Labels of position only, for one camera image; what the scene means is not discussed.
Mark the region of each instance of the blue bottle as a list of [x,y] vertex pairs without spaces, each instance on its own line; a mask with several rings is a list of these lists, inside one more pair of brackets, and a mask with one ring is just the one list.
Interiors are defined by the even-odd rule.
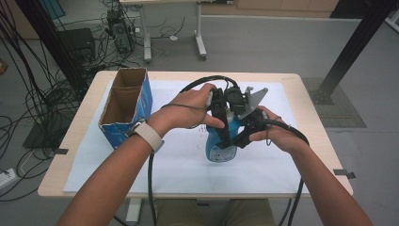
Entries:
[[[230,138],[233,139],[238,134],[238,128],[240,127],[240,121],[234,117],[234,114],[230,111],[227,112],[227,121],[229,123],[229,134]],[[217,131],[213,127],[207,127],[209,133],[208,139],[206,140],[206,157],[211,162],[227,162],[234,159],[237,153],[237,147],[231,145],[225,149],[219,149],[216,144],[220,142],[220,137]]]

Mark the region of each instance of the person's leg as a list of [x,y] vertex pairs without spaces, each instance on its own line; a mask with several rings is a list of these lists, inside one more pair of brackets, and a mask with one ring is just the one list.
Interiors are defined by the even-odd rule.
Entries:
[[268,200],[231,200],[226,226],[274,226]]
[[204,226],[196,200],[157,200],[157,226]]

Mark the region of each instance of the open box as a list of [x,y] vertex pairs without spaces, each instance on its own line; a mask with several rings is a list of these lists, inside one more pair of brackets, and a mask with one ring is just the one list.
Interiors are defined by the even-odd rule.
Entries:
[[112,83],[99,127],[114,149],[126,132],[152,111],[152,93],[146,69],[120,69]]

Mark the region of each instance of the black post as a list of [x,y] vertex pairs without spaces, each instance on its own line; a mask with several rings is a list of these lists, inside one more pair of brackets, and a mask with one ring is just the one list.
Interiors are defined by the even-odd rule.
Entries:
[[384,23],[394,3],[396,3],[396,0],[379,0],[371,6],[320,87],[311,91],[311,98],[314,104],[332,105],[332,100],[330,99],[332,92],[337,88],[378,28]]
[[83,100],[88,91],[88,83],[79,72],[65,46],[59,40],[56,27],[40,4],[40,0],[15,0],[15,2],[47,47],[79,99]]

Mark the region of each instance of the white watch band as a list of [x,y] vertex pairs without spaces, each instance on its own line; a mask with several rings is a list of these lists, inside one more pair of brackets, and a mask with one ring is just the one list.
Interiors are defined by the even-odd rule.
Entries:
[[153,130],[146,122],[141,123],[135,132],[143,137],[152,147],[153,151],[156,153],[164,144],[164,140],[159,137],[158,133]]

